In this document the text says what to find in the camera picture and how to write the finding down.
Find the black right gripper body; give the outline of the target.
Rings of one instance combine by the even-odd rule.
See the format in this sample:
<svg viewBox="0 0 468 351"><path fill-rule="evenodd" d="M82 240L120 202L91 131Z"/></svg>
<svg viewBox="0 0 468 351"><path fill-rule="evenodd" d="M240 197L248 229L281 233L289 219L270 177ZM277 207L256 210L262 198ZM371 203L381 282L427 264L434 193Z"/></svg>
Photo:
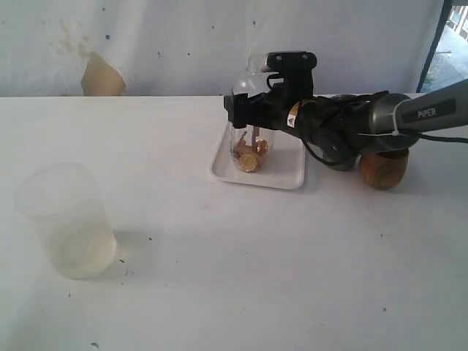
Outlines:
<svg viewBox="0 0 468 351"><path fill-rule="evenodd" d="M272 130L289 128L287 118L290 110L299 102L313 97L312 70L317 66L317 57L306 51L272 52L275 55L274 71L269 72L264 103L268 106L268 120Z"/></svg>

